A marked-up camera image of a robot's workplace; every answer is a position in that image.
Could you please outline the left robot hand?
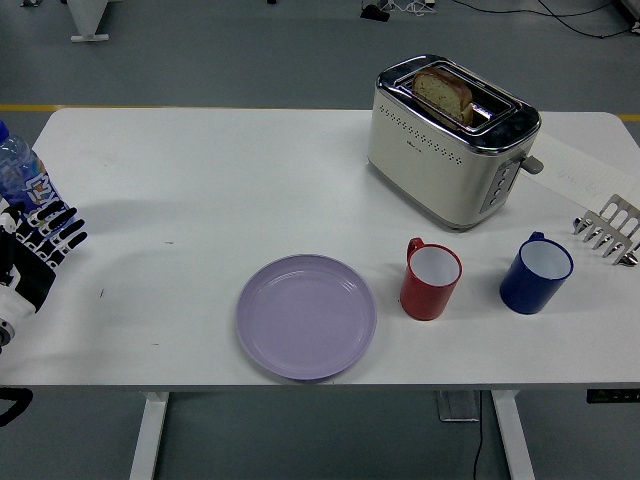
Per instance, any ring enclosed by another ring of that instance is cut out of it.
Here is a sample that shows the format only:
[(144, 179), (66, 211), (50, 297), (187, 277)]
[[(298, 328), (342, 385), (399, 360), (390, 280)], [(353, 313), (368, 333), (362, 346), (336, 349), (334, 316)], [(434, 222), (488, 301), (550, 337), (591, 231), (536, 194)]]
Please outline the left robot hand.
[(86, 238), (77, 209), (55, 200), (31, 214), (19, 202), (1, 212), (1, 328), (38, 312), (56, 269)]

